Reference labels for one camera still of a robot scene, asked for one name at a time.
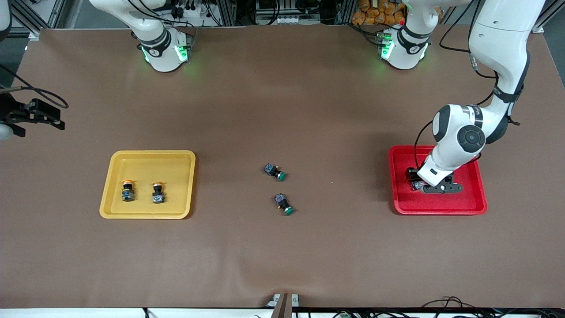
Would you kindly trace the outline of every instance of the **table surface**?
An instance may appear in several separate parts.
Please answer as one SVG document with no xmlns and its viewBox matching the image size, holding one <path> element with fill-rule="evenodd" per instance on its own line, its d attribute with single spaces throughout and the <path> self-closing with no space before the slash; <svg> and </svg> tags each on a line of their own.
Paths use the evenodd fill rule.
<svg viewBox="0 0 565 318">
<path fill-rule="evenodd" d="M 254 307 L 279 292 L 323 307 L 564 305 L 565 90 L 543 35 L 528 44 L 522 125 L 480 160 L 489 210 L 474 217 L 395 213 L 387 156 L 444 104 L 490 92 L 466 54 L 432 45 L 399 71 L 346 26 L 202 29 L 192 63 L 160 74 L 135 44 L 127 30 L 30 42 L 19 75 L 71 107 L 65 131 L 28 124 L 1 144 L 0 306 Z M 123 149 L 196 153 L 189 218 L 99 215 Z"/>
</svg>

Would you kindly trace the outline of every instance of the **red tray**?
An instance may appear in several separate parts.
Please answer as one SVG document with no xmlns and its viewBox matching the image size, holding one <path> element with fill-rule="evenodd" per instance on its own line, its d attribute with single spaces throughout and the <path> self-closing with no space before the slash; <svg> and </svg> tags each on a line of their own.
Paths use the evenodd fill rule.
<svg viewBox="0 0 565 318">
<path fill-rule="evenodd" d="M 424 161 L 433 146 L 418 146 L 418 162 Z M 475 215 L 486 212 L 486 197 L 478 162 L 463 165 L 454 173 L 456 183 L 463 186 L 458 194 L 424 194 L 412 190 L 406 169 L 415 167 L 414 146 L 394 146 L 389 151 L 390 176 L 394 207 L 410 215 Z"/>
</svg>

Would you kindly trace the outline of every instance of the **plastic tray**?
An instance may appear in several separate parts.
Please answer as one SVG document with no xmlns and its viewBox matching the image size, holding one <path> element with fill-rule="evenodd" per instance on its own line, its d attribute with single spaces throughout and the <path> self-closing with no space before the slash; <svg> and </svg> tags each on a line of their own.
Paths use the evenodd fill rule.
<svg viewBox="0 0 565 318">
<path fill-rule="evenodd" d="M 418 146 L 418 162 L 424 161 L 433 146 Z M 454 173 L 455 183 L 463 186 L 458 194 L 424 194 L 413 191 L 406 169 L 415 167 L 414 146 L 394 146 L 389 151 L 394 207 L 402 214 L 474 215 L 486 212 L 487 204 L 479 164 L 463 165 Z"/>
<path fill-rule="evenodd" d="M 180 219 L 190 212 L 196 156 L 192 151 L 118 151 L 110 159 L 100 215 L 104 218 Z M 121 199 L 122 180 L 134 182 L 135 201 Z M 163 182 L 165 202 L 153 203 Z"/>
</svg>

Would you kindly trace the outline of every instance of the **green cap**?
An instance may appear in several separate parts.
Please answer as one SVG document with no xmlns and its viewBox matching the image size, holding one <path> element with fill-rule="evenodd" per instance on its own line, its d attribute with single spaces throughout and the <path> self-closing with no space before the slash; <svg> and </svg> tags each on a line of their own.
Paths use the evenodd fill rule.
<svg viewBox="0 0 565 318">
<path fill-rule="evenodd" d="M 284 179 L 286 179 L 286 172 L 281 171 L 281 173 L 279 173 L 279 175 L 277 176 L 277 179 L 279 181 L 284 181 Z"/>
<path fill-rule="evenodd" d="M 289 216 L 294 212 L 294 208 L 293 207 L 288 207 L 286 209 L 284 209 L 284 215 Z"/>
</svg>

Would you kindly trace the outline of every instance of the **gray floor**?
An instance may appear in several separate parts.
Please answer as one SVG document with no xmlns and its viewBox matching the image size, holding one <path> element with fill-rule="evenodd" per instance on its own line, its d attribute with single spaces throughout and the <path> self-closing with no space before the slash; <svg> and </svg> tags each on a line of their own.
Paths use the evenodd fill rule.
<svg viewBox="0 0 565 318">
<path fill-rule="evenodd" d="M 467 14 L 460 21 L 461 24 L 468 24 L 471 21 L 470 15 L 473 10 L 469 10 Z M 67 28 L 81 28 L 81 29 L 98 29 L 98 28 L 125 28 L 125 24 L 117 18 L 97 10 L 90 4 L 88 0 L 76 0 L 69 11 L 69 18 L 65 26 Z M 561 81 L 565 85 L 565 10 L 561 10 L 553 17 L 545 26 L 545 38 L 553 61 L 557 66 L 557 70 L 561 76 Z M 21 58 L 24 54 L 24 49 L 27 44 L 27 39 L 12 39 L 8 38 L 0 42 L 0 63 L 10 68 L 17 70 Z M 0 84 L 10 85 L 12 77 L 8 74 L 0 75 Z"/>
</svg>

